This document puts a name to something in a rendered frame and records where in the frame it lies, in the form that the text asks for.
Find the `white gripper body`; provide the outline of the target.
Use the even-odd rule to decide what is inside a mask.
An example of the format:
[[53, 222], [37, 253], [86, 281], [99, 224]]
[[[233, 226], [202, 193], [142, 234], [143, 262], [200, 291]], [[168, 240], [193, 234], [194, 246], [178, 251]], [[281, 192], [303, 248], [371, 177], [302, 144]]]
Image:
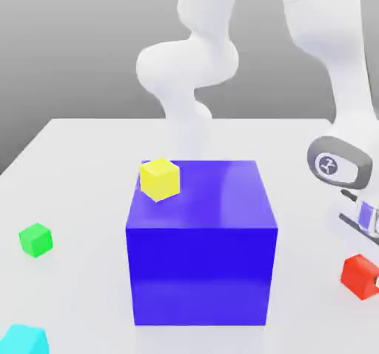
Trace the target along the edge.
[[350, 217], [339, 213], [339, 228], [343, 238], [370, 260], [379, 260], [379, 238], [368, 236]]

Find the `small red cube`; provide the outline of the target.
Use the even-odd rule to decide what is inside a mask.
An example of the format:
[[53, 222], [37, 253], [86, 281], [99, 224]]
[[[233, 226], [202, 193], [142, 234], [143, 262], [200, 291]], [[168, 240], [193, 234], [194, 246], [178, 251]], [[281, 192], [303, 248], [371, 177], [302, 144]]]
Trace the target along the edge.
[[369, 259], [357, 254], [345, 260], [341, 273], [341, 283], [360, 300], [379, 294], [375, 279], [379, 276], [379, 267]]

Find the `small yellow cube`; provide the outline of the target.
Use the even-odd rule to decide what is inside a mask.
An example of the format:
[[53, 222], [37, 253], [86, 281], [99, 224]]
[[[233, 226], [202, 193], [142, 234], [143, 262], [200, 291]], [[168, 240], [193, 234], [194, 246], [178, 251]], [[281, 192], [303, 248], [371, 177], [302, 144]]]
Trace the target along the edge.
[[153, 201], [162, 201], [180, 193], [180, 174], [179, 166], [165, 158], [144, 162], [139, 167], [140, 189]]

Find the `small green cube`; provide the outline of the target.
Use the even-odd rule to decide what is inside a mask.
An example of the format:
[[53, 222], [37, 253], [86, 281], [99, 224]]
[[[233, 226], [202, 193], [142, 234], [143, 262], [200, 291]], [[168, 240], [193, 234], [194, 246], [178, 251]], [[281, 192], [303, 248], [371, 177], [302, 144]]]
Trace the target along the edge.
[[33, 258], [38, 258], [53, 248], [50, 229], [35, 223], [19, 232], [21, 248]]

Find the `small cyan cube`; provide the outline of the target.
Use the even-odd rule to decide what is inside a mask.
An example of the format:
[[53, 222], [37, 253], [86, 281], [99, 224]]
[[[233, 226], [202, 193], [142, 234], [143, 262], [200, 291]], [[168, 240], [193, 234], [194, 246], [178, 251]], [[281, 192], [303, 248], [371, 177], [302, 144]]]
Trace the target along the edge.
[[0, 354], [50, 354], [45, 330], [12, 324], [0, 339]]

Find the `large blue box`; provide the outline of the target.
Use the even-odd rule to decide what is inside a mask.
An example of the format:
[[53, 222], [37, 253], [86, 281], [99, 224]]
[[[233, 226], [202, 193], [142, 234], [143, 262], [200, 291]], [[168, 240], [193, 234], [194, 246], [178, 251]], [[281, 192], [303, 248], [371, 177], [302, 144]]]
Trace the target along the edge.
[[181, 191], [136, 188], [126, 224], [138, 326], [263, 326], [278, 225], [253, 160], [180, 161]]

